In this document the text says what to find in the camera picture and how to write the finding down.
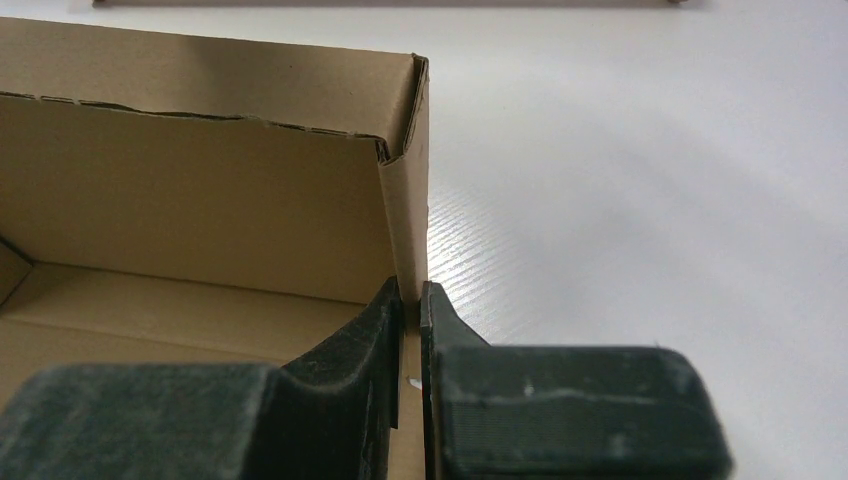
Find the brown cardboard box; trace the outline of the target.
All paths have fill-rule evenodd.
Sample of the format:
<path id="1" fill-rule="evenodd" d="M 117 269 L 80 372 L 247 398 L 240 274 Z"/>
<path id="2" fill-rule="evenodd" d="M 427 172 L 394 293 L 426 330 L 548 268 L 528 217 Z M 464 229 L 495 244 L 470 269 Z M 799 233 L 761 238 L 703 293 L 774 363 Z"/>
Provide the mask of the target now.
<path id="1" fill-rule="evenodd" d="M 63 365 L 284 365 L 390 278 L 425 475 L 424 57 L 5 18 L 1 416 Z"/>

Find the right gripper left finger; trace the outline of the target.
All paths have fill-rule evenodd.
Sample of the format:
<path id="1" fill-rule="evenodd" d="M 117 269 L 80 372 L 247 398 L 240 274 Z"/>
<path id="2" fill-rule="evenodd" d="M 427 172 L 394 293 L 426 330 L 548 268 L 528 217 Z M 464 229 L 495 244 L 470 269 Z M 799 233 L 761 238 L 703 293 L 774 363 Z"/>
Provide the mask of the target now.
<path id="1" fill-rule="evenodd" d="M 388 279 L 284 364 L 78 364 L 27 380 L 1 416 L 5 479 L 384 479 L 403 306 Z"/>

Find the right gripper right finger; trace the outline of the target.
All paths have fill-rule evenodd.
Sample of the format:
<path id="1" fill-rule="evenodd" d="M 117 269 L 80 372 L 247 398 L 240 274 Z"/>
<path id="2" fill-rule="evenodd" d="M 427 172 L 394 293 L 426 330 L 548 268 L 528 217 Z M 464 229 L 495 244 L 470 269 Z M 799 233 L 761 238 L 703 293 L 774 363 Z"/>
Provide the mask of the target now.
<path id="1" fill-rule="evenodd" d="M 646 346 L 493 345 L 444 288 L 421 298 L 430 479 L 726 479 L 731 450 L 697 370 Z"/>

